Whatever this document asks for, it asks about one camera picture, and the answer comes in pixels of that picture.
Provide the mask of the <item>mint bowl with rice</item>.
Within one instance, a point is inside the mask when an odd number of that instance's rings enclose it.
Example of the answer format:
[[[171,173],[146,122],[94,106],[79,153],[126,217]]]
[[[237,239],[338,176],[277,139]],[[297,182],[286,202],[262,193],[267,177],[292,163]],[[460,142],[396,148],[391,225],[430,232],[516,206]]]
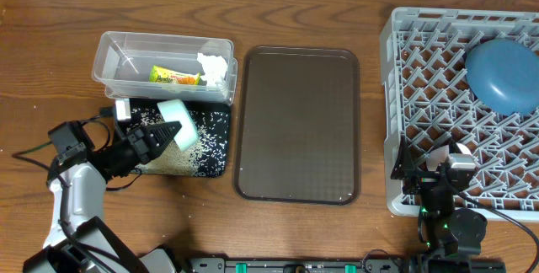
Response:
[[[165,122],[180,123],[181,128],[174,137],[180,151],[185,152],[199,141],[197,127],[182,100],[172,99],[159,102],[157,107]]]

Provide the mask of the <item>green yellow snack wrapper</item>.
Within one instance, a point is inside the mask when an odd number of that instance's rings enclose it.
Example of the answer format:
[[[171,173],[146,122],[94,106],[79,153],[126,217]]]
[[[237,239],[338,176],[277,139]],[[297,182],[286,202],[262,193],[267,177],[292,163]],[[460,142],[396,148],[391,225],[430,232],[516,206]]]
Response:
[[[200,73],[188,74],[177,72],[165,67],[153,66],[148,81],[150,83],[198,85],[200,81]]]

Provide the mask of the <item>white tissue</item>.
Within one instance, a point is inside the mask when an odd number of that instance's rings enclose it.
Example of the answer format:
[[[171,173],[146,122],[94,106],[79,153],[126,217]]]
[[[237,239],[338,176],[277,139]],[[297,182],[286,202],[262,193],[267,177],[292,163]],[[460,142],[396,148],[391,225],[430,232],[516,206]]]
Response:
[[[228,64],[222,56],[197,54],[197,62],[202,66],[204,74],[201,79],[207,86],[221,87],[226,81]]]

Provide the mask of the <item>blue plate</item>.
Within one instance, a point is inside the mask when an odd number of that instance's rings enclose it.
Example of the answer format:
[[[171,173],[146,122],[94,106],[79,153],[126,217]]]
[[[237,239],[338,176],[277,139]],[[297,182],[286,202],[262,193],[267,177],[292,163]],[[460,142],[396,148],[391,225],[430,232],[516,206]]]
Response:
[[[474,47],[465,60],[472,92],[501,115],[529,115],[538,107],[538,55],[513,40]]]

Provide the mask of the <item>pale pink cup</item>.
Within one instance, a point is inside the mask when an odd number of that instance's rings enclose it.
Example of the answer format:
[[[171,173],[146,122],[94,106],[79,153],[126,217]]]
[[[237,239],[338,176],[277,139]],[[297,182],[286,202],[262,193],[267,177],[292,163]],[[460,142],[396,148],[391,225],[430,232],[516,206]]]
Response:
[[[457,148],[461,153],[471,155],[472,152],[464,144],[457,143]],[[450,145],[447,144],[443,147],[438,147],[429,153],[426,159],[426,167],[429,171],[436,171],[439,163],[444,163],[448,154],[450,153]]]

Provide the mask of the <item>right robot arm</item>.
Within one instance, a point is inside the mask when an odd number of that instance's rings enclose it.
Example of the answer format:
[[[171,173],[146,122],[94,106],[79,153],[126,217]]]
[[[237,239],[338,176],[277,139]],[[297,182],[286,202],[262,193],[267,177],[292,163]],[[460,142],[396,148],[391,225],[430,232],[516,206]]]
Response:
[[[448,144],[445,159],[435,170],[415,166],[410,147],[401,139],[391,179],[402,182],[402,192],[420,199],[419,240],[427,245],[412,256],[405,272],[490,273],[505,272],[501,261],[474,260],[481,253],[488,226],[487,218],[474,210],[457,208],[454,196],[469,187],[476,173],[471,155],[462,153],[455,142]]]

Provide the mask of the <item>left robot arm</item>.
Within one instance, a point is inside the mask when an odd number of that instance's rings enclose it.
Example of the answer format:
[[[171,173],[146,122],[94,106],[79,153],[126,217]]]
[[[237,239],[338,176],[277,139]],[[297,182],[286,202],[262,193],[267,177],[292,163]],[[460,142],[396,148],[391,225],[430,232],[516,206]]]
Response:
[[[25,272],[179,272],[168,248],[138,257],[104,223],[104,193],[114,177],[158,158],[181,129],[177,121],[140,126],[99,150],[84,121],[60,124],[48,136],[57,151],[47,167],[54,196],[51,228],[40,252],[24,262]]]

